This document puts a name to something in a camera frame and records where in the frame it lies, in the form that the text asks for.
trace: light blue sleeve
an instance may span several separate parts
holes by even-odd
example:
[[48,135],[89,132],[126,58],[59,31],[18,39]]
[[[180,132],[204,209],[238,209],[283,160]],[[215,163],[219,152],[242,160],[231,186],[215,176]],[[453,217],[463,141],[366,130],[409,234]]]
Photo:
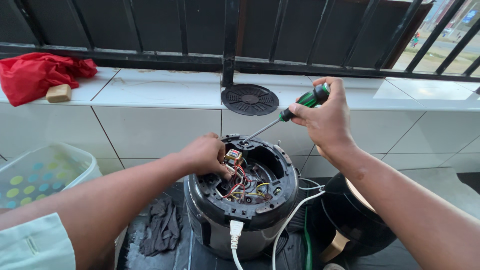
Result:
[[0,270],[74,270],[75,254],[57,213],[0,231]]

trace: black cloth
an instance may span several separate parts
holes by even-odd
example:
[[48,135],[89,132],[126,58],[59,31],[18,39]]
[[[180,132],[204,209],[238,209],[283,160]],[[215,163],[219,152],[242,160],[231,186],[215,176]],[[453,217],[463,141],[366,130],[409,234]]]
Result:
[[180,238],[181,216],[170,197],[161,198],[150,208],[150,223],[140,253],[155,256],[165,250],[174,250]]

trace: plastic basket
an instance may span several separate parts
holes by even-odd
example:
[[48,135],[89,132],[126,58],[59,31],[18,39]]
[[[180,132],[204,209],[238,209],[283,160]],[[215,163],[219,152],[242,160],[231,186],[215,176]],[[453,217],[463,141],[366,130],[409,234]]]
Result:
[[102,176],[90,153],[50,143],[0,166],[0,208],[16,208]]

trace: bar of soap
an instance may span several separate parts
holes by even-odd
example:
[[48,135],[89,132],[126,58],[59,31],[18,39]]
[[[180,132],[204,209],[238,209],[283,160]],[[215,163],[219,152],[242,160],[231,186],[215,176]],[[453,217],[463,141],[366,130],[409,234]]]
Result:
[[48,89],[46,98],[50,103],[70,101],[72,99],[72,89],[68,84],[52,86]]

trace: dark rag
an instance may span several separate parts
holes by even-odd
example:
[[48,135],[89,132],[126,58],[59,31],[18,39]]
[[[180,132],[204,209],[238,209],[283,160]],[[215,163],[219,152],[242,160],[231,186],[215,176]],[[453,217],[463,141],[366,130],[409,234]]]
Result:
[[92,59],[32,52],[0,60],[1,88],[14,107],[44,97],[51,86],[68,84],[77,88],[75,77],[91,78],[95,74]]
[[165,250],[173,250],[180,238],[181,216],[172,198],[161,198],[150,208],[150,223],[145,230],[140,253],[155,256]]

